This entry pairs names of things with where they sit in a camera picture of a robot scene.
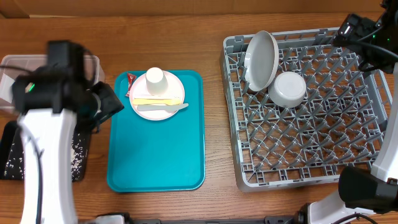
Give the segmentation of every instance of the blue tray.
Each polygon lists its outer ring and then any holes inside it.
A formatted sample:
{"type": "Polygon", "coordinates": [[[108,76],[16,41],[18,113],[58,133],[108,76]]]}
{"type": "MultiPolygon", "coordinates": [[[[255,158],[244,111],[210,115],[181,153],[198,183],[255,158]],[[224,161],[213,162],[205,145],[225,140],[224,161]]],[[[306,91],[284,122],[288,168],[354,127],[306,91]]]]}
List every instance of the blue tray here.
{"type": "Polygon", "coordinates": [[[195,190],[205,180],[203,81],[192,70],[169,72],[184,85],[189,106],[163,121],[138,116],[125,96],[127,72],[116,79],[124,109],[112,117],[107,175],[116,192],[195,190]]]}

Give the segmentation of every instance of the gray knife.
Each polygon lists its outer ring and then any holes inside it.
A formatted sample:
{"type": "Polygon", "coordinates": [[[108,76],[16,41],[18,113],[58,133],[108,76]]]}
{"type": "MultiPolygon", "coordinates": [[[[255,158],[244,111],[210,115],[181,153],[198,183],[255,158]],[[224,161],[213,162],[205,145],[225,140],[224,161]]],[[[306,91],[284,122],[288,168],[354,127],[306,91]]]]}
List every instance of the gray knife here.
{"type": "Polygon", "coordinates": [[[183,108],[186,108],[188,103],[173,106],[159,106],[159,105],[138,105],[138,111],[154,111],[154,110],[166,110],[167,112],[174,112],[183,108]]]}

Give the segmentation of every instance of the candy wrapper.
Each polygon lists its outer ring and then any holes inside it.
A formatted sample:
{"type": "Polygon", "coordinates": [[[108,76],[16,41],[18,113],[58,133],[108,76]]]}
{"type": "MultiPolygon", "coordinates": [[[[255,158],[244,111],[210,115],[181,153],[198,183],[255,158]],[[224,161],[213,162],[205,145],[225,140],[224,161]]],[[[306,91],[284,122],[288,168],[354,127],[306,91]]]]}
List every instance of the candy wrapper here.
{"type": "Polygon", "coordinates": [[[126,97],[130,97],[130,89],[131,89],[132,83],[134,82],[134,80],[136,78],[137,77],[135,75],[127,73],[127,79],[129,80],[129,87],[127,88],[126,97]]]}

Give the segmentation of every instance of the dish rack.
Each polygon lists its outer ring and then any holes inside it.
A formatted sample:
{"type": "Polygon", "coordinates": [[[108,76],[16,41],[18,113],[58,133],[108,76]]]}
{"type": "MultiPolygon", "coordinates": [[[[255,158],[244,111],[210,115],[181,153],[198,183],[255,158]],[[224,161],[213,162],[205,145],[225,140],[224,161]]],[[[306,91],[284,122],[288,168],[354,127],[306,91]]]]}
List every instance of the dish rack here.
{"type": "Polygon", "coordinates": [[[244,54],[254,35],[227,37],[221,68],[236,183],[243,192],[337,182],[345,166],[369,169],[383,142],[392,97],[382,71],[331,41],[338,28],[276,32],[278,74],[306,81],[296,108],[275,105],[267,90],[250,92],[244,54]]]}

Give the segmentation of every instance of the wooden tabletop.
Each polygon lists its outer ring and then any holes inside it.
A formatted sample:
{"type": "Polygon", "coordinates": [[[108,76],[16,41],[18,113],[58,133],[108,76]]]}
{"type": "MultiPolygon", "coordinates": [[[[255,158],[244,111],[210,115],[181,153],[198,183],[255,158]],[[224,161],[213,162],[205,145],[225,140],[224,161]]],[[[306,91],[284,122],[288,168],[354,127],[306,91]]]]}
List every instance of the wooden tabletop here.
{"type": "MultiPolygon", "coordinates": [[[[378,13],[363,14],[377,19],[378,13]]],[[[117,194],[106,183],[111,122],[93,136],[83,181],[73,184],[77,214],[90,219],[108,212],[161,220],[264,218],[293,215],[303,204],[321,200],[336,184],[290,190],[242,193],[236,186],[229,118],[221,83],[219,57],[231,35],[340,26],[346,14],[264,14],[240,16],[99,17],[0,20],[0,58],[10,54],[44,54],[48,40],[70,39],[101,60],[106,83],[114,86],[126,70],[192,69],[203,78],[205,93],[206,179],[194,191],[117,194]]],[[[387,81],[393,83],[391,76],[387,81]]],[[[0,132],[15,119],[0,112],[0,132]]],[[[18,223],[23,208],[21,181],[0,181],[0,223],[18,223]]],[[[375,216],[394,223],[398,213],[375,216]]]]}

